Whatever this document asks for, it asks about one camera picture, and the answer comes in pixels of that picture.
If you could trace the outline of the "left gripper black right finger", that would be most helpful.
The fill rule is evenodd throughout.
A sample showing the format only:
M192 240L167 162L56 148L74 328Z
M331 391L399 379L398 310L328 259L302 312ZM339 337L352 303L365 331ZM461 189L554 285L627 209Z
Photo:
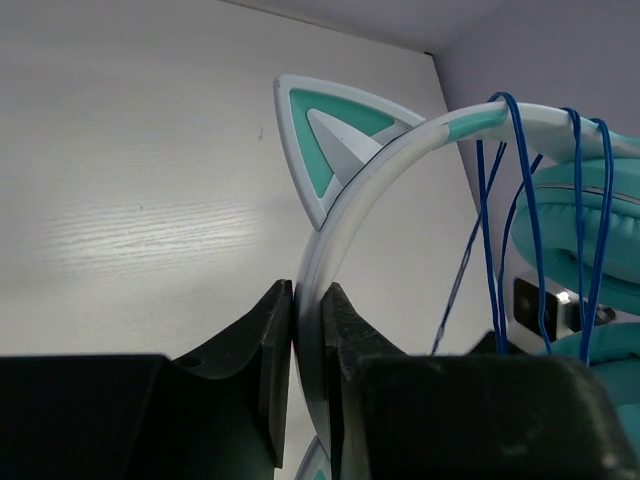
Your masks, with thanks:
M401 349L368 323L338 283L321 301L324 378L329 434L325 450L334 479L370 479L371 400L378 363L405 358Z

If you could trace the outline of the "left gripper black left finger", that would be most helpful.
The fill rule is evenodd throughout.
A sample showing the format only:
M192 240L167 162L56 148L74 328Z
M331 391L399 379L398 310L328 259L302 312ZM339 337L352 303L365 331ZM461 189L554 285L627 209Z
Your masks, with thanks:
M280 279L248 313L174 360L180 369L179 444L189 470L282 467L293 287Z

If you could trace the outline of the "teal cat-ear headphones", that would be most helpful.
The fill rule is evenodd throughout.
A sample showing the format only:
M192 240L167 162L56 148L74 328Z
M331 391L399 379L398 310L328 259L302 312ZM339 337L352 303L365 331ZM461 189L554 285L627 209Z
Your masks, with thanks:
M378 363L370 479L635 479L639 475L639 142L569 108L486 103L432 120L346 85L274 84L283 150L313 226L294 292L294 349L316 431L297 472L334 479L321 301L362 222L409 167L464 140L518 150L502 243L532 266L538 347L510 339L502 259L487 256L493 327L466 354ZM551 342L545 294L578 295L580 332Z

